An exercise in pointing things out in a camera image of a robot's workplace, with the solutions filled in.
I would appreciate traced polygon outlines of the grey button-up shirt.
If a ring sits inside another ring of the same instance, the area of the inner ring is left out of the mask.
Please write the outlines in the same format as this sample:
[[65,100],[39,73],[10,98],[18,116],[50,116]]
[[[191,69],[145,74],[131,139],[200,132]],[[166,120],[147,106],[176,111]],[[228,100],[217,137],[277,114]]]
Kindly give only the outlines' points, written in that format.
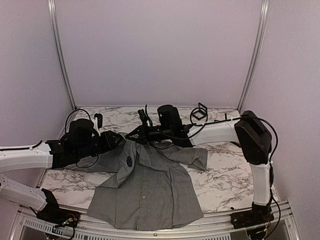
[[[132,158],[132,167],[126,163]],[[182,148],[163,142],[158,147],[131,140],[99,158],[87,157],[69,170],[111,173],[95,188],[87,213],[111,219],[110,210],[135,213],[161,211],[166,216],[203,214],[187,168],[205,170],[208,152],[204,148]]]

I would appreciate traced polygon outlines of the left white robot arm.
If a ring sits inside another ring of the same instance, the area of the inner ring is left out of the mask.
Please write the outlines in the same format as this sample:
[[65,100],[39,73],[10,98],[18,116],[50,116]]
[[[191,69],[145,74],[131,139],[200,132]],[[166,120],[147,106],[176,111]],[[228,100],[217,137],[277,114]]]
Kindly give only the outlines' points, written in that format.
[[123,135],[111,130],[101,132],[103,116],[79,118],[71,121],[60,139],[40,141],[35,145],[1,147],[0,197],[28,206],[53,223],[63,219],[63,211],[53,195],[44,188],[32,188],[5,176],[5,173],[26,169],[63,169],[87,157],[97,157],[114,150]]

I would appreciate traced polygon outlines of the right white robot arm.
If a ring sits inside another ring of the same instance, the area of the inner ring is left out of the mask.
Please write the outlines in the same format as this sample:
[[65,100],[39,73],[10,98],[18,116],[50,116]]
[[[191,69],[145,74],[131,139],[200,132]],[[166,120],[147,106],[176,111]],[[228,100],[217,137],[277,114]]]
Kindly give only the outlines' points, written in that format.
[[138,110],[141,125],[128,133],[128,140],[139,144],[170,140],[174,145],[191,148],[201,144],[231,142],[238,144],[245,160],[249,163],[253,179],[252,209],[247,219],[258,224],[269,211],[273,200],[274,173],[272,146],[274,128],[251,110],[236,118],[226,118],[203,124],[183,124],[178,109],[170,104],[157,109],[159,125],[154,125],[147,109]]

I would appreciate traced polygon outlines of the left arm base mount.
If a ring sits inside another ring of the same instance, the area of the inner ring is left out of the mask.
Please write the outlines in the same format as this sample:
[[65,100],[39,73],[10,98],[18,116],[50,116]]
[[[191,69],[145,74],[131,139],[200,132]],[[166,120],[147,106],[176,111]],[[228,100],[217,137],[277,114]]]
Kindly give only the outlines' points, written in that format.
[[41,191],[45,195],[46,205],[42,210],[36,212],[36,217],[40,220],[56,224],[58,227],[76,228],[80,213],[60,208],[58,201],[50,190],[42,188]]

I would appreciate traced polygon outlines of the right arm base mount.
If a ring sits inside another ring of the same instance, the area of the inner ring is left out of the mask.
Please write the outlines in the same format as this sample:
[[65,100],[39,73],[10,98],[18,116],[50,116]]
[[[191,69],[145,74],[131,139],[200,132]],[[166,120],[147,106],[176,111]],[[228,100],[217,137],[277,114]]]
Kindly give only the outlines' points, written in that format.
[[270,223],[275,219],[270,205],[262,206],[252,203],[251,206],[251,210],[234,212],[231,214],[231,224],[234,229]]

